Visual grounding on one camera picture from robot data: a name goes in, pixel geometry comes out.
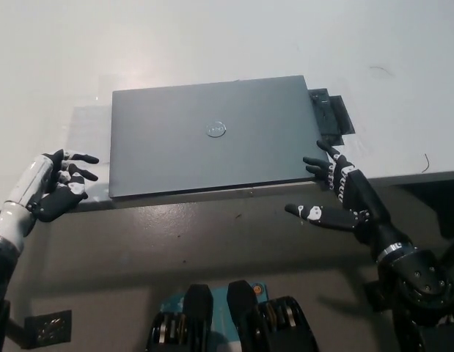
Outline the black and white right hand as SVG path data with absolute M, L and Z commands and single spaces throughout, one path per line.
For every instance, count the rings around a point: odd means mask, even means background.
M 287 204 L 285 211 L 317 227 L 351 232 L 370 248 L 377 263 L 415 251 L 411 239 L 398 230 L 376 190 L 363 172 L 325 141 L 317 141 L 330 161 L 304 157 L 306 170 L 332 191 L 340 208 Z

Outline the white and black left hand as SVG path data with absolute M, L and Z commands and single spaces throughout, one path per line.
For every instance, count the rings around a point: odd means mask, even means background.
M 86 153 L 57 150 L 38 155 L 22 174 L 7 200 L 21 205 L 34 219 L 51 222 L 88 198 L 85 182 L 98 176 L 76 165 L 98 164 Z

